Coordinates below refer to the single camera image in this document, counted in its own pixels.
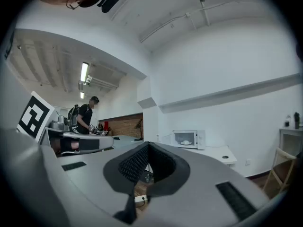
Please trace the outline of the white side cabinet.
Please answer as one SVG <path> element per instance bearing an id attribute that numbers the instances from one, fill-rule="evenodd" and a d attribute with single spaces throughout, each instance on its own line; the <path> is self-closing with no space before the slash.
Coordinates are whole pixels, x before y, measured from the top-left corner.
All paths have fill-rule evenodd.
<path id="1" fill-rule="evenodd" d="M 298 155 L 303 149 L 303 127 L 283 127 L 279 129 L 279 148 L 291 155 Z"/>

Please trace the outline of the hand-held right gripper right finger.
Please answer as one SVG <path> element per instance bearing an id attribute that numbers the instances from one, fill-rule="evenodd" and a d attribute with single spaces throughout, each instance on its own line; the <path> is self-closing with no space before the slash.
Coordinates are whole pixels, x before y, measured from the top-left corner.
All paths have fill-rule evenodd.
<path id="1" fill-rule="evenodd" d="M 151 199 L 141 215 L 141 227 L 258 227 L 281 203 L 284 194 L 269 199 L 251 180 L 222 162 L 181 148 L 159 144 L 190 166 L 185 184 L 173 195 Z M 257 210 L 239 220 L 216 188 L 230 182 Z"/>

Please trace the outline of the white ceiling conduit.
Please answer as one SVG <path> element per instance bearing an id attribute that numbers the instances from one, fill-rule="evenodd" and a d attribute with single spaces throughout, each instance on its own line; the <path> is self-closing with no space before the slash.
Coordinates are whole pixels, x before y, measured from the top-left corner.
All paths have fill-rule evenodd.
<path id="1" fill-rule="evenodd" d="M 160 29 L 164 28 L 166 25 L 169 25 L 172 22 L 174 22 L 174 21 L 176 21 L 178 19 L 181 19 L 181 18 L 191 18 L 191 16 L 193 14 L 197 13 L 197 12 L 202 12 L 203 11 L 205 13 L 205 18 L 206 18 L 207 24 L 209 25 L 210 23 L 209 23 L 209 20 L 208 20 L 208 17 L 207 17 L 206 10 L 214 9 L 214 8 L 217 8 L 217 7 L 220 7 L 220 6 L 224 6 L 224 5 L 228 5 L 228 4 L 251 4 L 251 3 L 255 3 L 255 2 L 250 2 L 250 1 L 230 1 L 230 2 L 224 2 L 224 3 L 212 5 L 212 6 L 209 6 L 209 7 L 203 7 L 203 8 L 191 11 L 191 12 L 187 12 L 187 13 L 185 13 L 182 16 L 177 16 L 177 17 L 171 18 L 170 20 L 162 23 L 161 25 L 159 25 L 158 27 L 156 27 L 154 30 L 152 30 L 151 32 L 149 32 L 147 35 L 145 35 L 143 38 L 141 38 L 140 39 L 140 43 L 143 43 L 146 39 L 148 39 L 150 36 L 152 36 L 153 34 L 155 34 Z"/>
<path id="2" fill-rule="evenodd" d="M 202 11 L 202 13 L 203 13 L 203 15 L 205 16 L 205 19 L 206 19 L 206 24 L 207 24 L 207 26 L 210 26 L 211 23 L 210 23 L 210 20 L 209 20 L 207 11 L 206 11 L 206 6 L 205 6 L 206 1 L 207 0 L 199 0 L 199 2 L 201 4 L 201 11 Z"/>

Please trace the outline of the light blue table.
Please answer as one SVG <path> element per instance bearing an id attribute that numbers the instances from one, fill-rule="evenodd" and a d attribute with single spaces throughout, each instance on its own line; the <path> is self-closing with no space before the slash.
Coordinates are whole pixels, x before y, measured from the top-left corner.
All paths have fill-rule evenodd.
<path id="1" fill-rule="evenodd" d="M 143 140 L 135 140 L 136 137 L 125 136 L 125 135 L 117 135 L 113 136 L 114 144 L 112 148 L 122 148 L 124 146 L 128 146 L 135 143 L 143 143 Z"/>

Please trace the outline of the silver kitchen appliance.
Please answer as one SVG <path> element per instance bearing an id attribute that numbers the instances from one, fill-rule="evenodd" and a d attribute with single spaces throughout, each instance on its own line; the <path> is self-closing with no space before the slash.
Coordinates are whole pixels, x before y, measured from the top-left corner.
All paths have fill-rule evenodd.
<path id="1" fill-rule="evenodd" d="M 55 130 L 69 131 L 68 120 L 63 115 L 59 115 L 57 121 L 52 120 L 49 127 Z"/>

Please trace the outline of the black desk lamp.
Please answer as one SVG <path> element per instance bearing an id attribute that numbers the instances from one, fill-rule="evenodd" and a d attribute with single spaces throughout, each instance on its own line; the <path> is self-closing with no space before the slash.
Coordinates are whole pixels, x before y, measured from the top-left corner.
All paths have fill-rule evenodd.
<path id="1" fill-rule="evenodd" d="M 134 141 L 141 141 L 143 140 L 143 133 L 142 133 L 142 119 L 139 120 L 139 122 L 136 124 L 135 129 L 139 129 L 140 130 L 140 137 L 134 139 Z"/>

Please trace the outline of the wooden chair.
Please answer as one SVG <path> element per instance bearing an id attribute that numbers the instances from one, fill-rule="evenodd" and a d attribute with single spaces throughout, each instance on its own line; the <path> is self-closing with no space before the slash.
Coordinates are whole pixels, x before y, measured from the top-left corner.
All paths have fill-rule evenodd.
<path id="1" fill-rule="evenodd" d="M 274 161 L 262 191 L 272 199 L 287 190 L 294 179 L 298 157 L 276 148 Z"/>

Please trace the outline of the long ceiling light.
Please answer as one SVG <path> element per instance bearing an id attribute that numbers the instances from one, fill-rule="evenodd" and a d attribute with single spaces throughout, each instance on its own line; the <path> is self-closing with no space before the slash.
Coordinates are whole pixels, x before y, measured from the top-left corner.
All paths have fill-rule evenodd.
<path id="1" fill-rule="evenodd" d="M 81 82 L 86 81 L 86 75 L 87 75 L 88 68 L 89 68 L 89 64 L 86 62 L 83 62 L 82 67 L 81 67 L 81 74 L 80 74 Z"/>

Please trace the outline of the white table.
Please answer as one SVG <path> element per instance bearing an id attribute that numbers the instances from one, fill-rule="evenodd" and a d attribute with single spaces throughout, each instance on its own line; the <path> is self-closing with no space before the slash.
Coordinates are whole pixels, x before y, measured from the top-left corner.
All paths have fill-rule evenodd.
<path id="1" fill-rule="evenodd" d="M 204 150 L 198 150 L 198 149 L 191 149 L 191 148 L 183 148 L 184 150 L 197 153 L 200 155 L 205 155 L 211 158 L 214 158 L 225 165 L 234 165 L 237 163 L 237 158 L 232 153 L 232 151 L 229 149 L 229 146 L 224 145 L 221 147 L 205 147 Z M 229 156 L 228 159 L 223 159 L 222 156 Z"/>

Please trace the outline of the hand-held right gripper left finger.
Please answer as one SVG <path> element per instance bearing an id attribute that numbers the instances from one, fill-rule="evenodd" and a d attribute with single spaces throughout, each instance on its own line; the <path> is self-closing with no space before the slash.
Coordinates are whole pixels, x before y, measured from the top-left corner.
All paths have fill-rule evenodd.
<path id="1" fill-rule="evenodd" d="M 57 157 L 48 146 L 41 147 L 48 178 L 70 225 L 121 225 L 114 215 L 125 209 L 128 195 L 115 192 L 103 175 L 103 157 L 93 153 Z"/>

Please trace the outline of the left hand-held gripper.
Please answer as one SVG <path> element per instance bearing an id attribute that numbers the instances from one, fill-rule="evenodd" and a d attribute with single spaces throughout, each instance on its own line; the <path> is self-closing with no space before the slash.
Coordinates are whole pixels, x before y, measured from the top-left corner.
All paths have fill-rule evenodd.
<path id="1" fill-rule="evenodd" d="M 49 131 L 62 137 L 62 155 L 80 155 L 100 152 L 111 148 L 114 144 L 112 136 L 88 135 L 68 133 L 68 131 L 55 130 L 49 127 L 52 120 L 57 121 L 59 114 L 55 108 L 46 102 L 35 91 L 27 103 L 17 125 L 17 130 L 30 136 L 38 144 L 50 146 Z"/>

